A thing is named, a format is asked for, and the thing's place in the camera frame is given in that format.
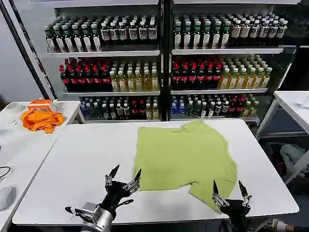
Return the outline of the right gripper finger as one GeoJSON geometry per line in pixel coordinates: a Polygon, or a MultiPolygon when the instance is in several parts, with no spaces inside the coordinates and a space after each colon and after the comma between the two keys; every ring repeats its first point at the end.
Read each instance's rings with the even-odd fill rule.
{"type": "Polygon", "coordinates": [[[243,197],[243,206],[250,206],[249,205],[249,201],[252,198],[252,195],[249,195],[247,192],[246,187],[242,184],[242,182],[239,180],[239,188],[240,188],[240,192],[242,194],[243,197]]]}
{"type": "Polygon", "coordinates": [[[217,188],[215,180],[213,180],[212,200],[216,204],[217,207],[229,206],[229,203],[219,194],[219,190],[217,188]]]}

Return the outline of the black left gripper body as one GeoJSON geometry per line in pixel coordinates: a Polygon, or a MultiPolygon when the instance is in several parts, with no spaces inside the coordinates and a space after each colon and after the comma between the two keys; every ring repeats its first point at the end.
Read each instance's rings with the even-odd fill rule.
{"type": "Polygon", "coordinates": [[[130,190],[126,189],[128,183],[112,181],[111,185],[105,185],[107,191],[103,201],[98,205],[111,213],[112,216],[116,216],[116,209],[122,205],[132,203],[132,199],[126,200],[120,203],[122,198],[129,197],[131,195],[130,190]]]}

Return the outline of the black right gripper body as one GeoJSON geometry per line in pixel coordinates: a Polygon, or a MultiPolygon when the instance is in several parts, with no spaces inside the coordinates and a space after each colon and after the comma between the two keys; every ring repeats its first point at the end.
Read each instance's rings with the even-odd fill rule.
{"type": "Polygon", "coordinates": [[[228,215],[230,226],[233,232],[246,232],[249,226],[249,221],[246,218],[251,207],[243,200],[226,199],[228,204],[220,207],[223,214],[228,215]]]}

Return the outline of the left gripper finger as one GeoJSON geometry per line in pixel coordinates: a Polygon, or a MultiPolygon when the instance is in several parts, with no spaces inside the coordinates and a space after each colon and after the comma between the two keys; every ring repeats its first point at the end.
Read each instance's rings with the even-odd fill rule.
{"type": "Polygon", "coordinates": [[[142,169],[139,169],[137,172],[135,178],[129,182],[128,184],[123,186],[123,189],[129,193],[134,193],[138,190],[140,187],[140,177],[141,177],[142,169]]]}
{"type": "Polygon", "coordinates": [[[117,165],[116,167],[114,167],[111,172],[109,173],[109,175],[105,175],[105,186],[111,186],[112,185],[112,181],[115,177],[115,175],[118,172],[120,165],[117,165]]]}

